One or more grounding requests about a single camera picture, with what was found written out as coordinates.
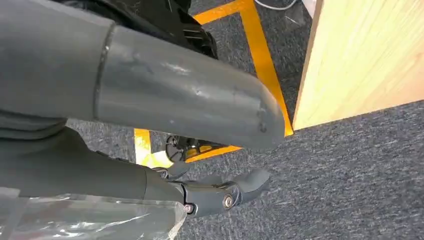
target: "metal screw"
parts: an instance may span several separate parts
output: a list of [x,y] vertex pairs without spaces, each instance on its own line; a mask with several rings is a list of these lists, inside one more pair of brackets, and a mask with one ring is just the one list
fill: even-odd
[[192,214],[194,209],[195,209],[195,207],[193,205],[191,205],[191,204],[184,205],[184,211],[187,214]]
[[230,209],[233,207],[233,197],[230,194],[224,196],[224,200],[222,201],[222,205],[225,209]]

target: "yellow floor marking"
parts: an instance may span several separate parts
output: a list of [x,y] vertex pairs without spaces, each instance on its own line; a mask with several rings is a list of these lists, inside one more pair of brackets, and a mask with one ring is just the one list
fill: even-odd
[[261,19],[256,11],[254,0],[238,1],[245,4],[244,8],[240,10],[240,16],[252,55],[254,68],[256,69],[257,78],[260,79],[272,95],[274,95],[280,105],[281,112],[284,116],[285,135],[293,135],[293,128],[290,123],[286,102],[284,101],[280,82],[274,68],[273,59],[268,49],[267,39],[265,38]]
[[226,154],[226,153],[229,153],[229,152],[234,152],[234,151],[237,151],[237,150],[240,150],[240,149],[242,149],[242,148],[238,147],[238,146],[222,147],[222,148],[218,148],[216,150],[205,152],[203,154],[199,154],[199,155],[194,156],[194,157],[190,157],[186,160],[186,162],[191,163],[191,162],[199,161],[199,160],[202,160],[202,159],[207,159],[207,158],[210,158],[210,157]]
[[146,129],[134,129],[135,163],[142,165],[143,160],[152,153],[150,132]]
[[[292,125],[254,0],[235,0],[202,12],[194,16],[194,18],[203,25],[237,12],[240,12],[257,77],[269,89],[279,103],[285,121],[285,135],[290,136],[293,134]],[[135,129],[134,138],[136,162],[138,164],[156,167],[166,167],[172,164],[166,156],[164,157],[163,153],[157,154],[157,156],[151,154],[150,134],[148,130]],[[239,149],[241,149],[241,147],[223,147],[191,157],[187,159],[187,162],[191,163],[237,151]]]
[[231,14],[235,14],[245,7],[245,3],[239,0],[232,1],[230,3],[217,6],[205,12],[199,13],[194,16],[200,24],[207,24],[218,20],[220,18],[226,17]]
[[152,153],[150,132],[146,129],[134,129],[135,163],[149,168],[169,168],[174,163],[167,158],[165,151]]

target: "plastic wrap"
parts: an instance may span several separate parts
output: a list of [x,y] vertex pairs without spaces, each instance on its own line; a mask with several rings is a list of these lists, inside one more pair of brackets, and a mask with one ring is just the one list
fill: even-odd
[[8,221],[11,219],[11,213],[15,209],[18,202],[19,190],[12,188],[0,187],[0,239],[4,239],[4,235]]
[[[22,199],[27,201],[24,210],[17,214],[16,224],[11,226],[4,224],[7,221],[0,222],[3,229],[13,228],[10,236],[2,239],[172,240],[186,218],[184,206],[173,201],[74,194],[20,197],[15,201]],[[9,217],[3,216],[2,212],[0,219],[13,215],[16,219],[15,212]]]

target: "wooden panel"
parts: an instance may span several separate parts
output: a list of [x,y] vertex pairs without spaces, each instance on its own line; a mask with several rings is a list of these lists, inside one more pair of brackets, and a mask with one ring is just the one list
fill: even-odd
[[424,99],[423,0],[318,0],[295,130]]

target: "gray robotic arm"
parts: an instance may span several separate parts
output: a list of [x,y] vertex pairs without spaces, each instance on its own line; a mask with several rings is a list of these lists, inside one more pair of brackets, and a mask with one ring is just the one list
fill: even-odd
[[243,147],[284,136],[256,78],[212,58],[48,0],[0,1],[0,186],[21,197],[76,193],[183,203],[193,216],[256,197],[269,174],[168,181],[90,151],[67,118]]
[[0,13],[1,110],[249,148],[284,137],[268,89],[213,58],[48,0]]

